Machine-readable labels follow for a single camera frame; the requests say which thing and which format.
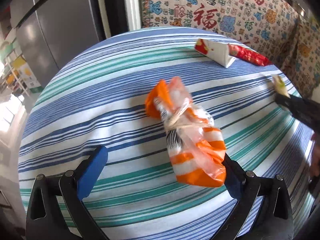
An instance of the orange plastic bag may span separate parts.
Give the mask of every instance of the orange plastic bag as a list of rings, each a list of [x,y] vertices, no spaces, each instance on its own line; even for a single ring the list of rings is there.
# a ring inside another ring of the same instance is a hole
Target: orange plastic bag
[[[161,119],[167,149],[177,181],[204,187],[220,187],[226,178],[222,165],[226,146],[220,129],[192,97],[181,79],[167,85],[161,80],[145,101],[147,115]]]

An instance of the fabric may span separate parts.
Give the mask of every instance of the fabric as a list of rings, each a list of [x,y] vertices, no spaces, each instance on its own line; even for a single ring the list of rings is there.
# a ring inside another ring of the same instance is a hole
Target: fabric
[[[235,200],[224,186],[177,183],[163,125],[144,110],[160,79],[180,76],[194,102],[214,117],[232,159],[258,176],[284,176],[297,231],[313,201],[307,190],[312,131],[273,102],[271,75],[280,74],[290,94],[297,91],[273,65],[239,59],[228,69],[218,65],[194,51],[198,38],[239,44],[198,29],[147,28],[107,39],[61,69],[31,111],[21,142],[26,210],[36,175],[75,169],[89,150],[104,145],[108,163],[84,204],[110,239],[209,239]]]
[[[319,25],[300,19],[279,55],[280,69],[303,97],[311,97],[320,83],[319,38]]]
[[[141,0],[144,27],[183,26],[240,41],[268,57],[303,97],[320,83],[319,26],[284,0]]]
[[[143,0],[143,26],[194,27],[241,41],[275,60],[298,21],[284,0]]]

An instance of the blue and white stripes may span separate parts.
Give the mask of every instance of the blue and white stripes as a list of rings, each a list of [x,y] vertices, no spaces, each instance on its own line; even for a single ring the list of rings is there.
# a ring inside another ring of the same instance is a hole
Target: blue and white stripes
[[[209,239],[235,201],[225,187],[177,183],[162,124],[144,112],[146,94],[156,83],[180,76],[195,103],[221,127],[231,158],[259,176],[283,174],[299,228],[311,205],[306,189],[311,130],[273,102],[271,75],[280,74],[290,94],[297,94],[295,88],[273,65],[237,59],[221,67],[193,50],[197,38],[238,44],[191,28],[143,29],[103,41],[60,70],[24,131],[18,170],[25,208],[37,174],[74,169],[91,149],[104,145],[108,163],[84,203],[111,239]]]

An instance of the screw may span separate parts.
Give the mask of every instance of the screw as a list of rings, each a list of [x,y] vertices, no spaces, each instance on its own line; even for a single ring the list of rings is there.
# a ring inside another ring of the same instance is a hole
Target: screw
[[[278,180],[283,180],[283,176],[282,176],[281,174],[277,174],[277,175],[276,175],[276,178],[277,178]]]
[[[43,174],[39,174],[36,176],[36,180],[41,180],[43,179],[44,175]]]
[[[73,170],[68,170],[64,173],[66,177],[71,177],[73,175]]]
[[[250,178],[254,177],[254,172],[253,171],[246,171],[245,174]]]

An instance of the red wrapper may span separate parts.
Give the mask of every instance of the red wrapper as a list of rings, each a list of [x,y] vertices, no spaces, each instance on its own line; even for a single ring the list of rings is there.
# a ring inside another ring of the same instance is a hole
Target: red wrapper
[[[265,56],[259,54],[258,52],[252,51],[250,49],[238,46],[238,45],[231,45],[229,46],[229,53],[231,56],[240,58],[257,66],[267,66],[271,65],[272,62],[268,60]]]

